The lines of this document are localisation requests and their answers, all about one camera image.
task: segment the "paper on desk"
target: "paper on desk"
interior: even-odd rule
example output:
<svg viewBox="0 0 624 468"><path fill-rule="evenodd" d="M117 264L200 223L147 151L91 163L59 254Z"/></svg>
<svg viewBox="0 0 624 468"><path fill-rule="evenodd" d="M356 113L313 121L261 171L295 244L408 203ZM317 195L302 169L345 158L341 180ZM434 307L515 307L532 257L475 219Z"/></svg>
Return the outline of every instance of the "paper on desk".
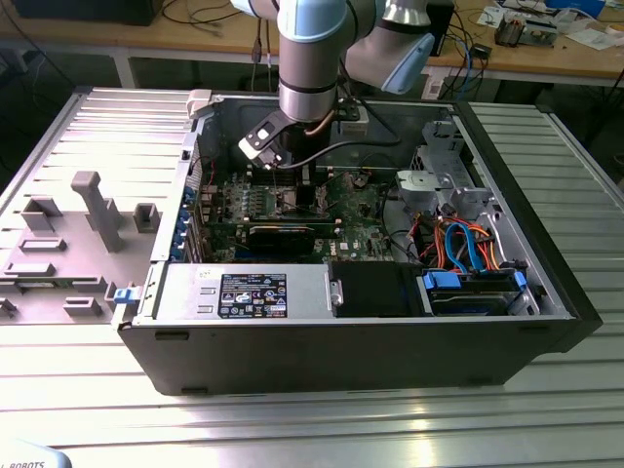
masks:
<svg viewBox="0 0 624 468"><path fill-rule="evenodd" d="M608 34L597 31L596 29L584 29L582 31L568 34L572 41L576 41L584 46L591 47L597 51L608 49L615 45L615 39Z"/></svg>

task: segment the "motherboard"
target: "motherboard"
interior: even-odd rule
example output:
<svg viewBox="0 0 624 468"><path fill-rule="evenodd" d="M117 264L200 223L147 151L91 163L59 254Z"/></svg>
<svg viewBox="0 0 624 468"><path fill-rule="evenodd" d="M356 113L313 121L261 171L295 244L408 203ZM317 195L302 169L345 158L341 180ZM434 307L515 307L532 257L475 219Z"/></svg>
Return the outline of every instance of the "motherboard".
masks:
<svg viewBox="0 0 624 468"><path fill-rule="evenodd" d="M288 176L247 172L203 186L194 207L203 260L392 261L380 207L393 174L329 169L323 176L297 188Z"/></svg>

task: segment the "robotic arm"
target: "robotic arm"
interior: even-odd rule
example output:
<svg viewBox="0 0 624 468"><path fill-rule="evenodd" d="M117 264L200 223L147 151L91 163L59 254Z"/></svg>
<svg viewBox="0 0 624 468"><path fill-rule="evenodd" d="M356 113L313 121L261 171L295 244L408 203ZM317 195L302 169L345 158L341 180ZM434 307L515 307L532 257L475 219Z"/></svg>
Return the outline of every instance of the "robotic arm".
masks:
<svg viewBox="0 0 624 468"><path fill-rule="evenodd" d="M434 44L426 0L231 1L249 15L277 19L280 30L280 110L239 143L265 169L299 168L327 149L327 124L345 113L337 101L342 64L358 81L403 94Z"/></svg>

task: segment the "wooden tabletop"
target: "wooden tabletop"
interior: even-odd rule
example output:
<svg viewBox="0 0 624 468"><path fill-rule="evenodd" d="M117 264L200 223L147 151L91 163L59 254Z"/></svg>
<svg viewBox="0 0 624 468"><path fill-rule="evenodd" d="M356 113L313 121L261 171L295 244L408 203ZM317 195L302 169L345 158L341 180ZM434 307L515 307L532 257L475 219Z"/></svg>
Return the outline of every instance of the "wooden tabletop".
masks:
<svg viewBox="0 0 624 468"><path fill-rule="evenodd" d="M188 20L185 0L179 0L168 10L169 16ZM192 0L194 6L216 6L222 0ZM544 73L584 77L616 78L624 66L624 48L611 47L595 51L560 36L554 48L519 46L518 48L499 47L494 44L494 29L476 24L479 11L488 5L488 0L461 0L459 14L464 25L473 35L475 42L492 47L487 69L526 73ZM188 24L178 24L158 16L150 26L127 26L114 23L98 23L55 19L21 19L13 7L13 18L35 42L86 44L97 46L142 47L167 50L199 52L225 52L248 54L254 43L256 19L247 15L236 15L221 22L215 37ZM234 10L226 6L201 14L201 18L221 17ZM624 14L605 9L602 19L624 21ZM271 46L278 52L278 32L271 24ZM20 38L4 16L0 17L0 38ZM462 57L452 41L447 40L440 57L430 58L429 65L461 66Z"/></svg>

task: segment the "power supply label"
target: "power supply label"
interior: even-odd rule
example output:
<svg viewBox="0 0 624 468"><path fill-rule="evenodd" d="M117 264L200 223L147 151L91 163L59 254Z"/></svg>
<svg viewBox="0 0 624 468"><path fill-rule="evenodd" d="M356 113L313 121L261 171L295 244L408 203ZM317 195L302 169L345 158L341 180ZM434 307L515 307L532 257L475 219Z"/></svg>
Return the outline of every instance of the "power supply label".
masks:
<svg viewBox="0 0 624 468"><path fill-rule="evenodd" d="M288 317L286 275L221 275L218 315L222 319Z"/></svg>

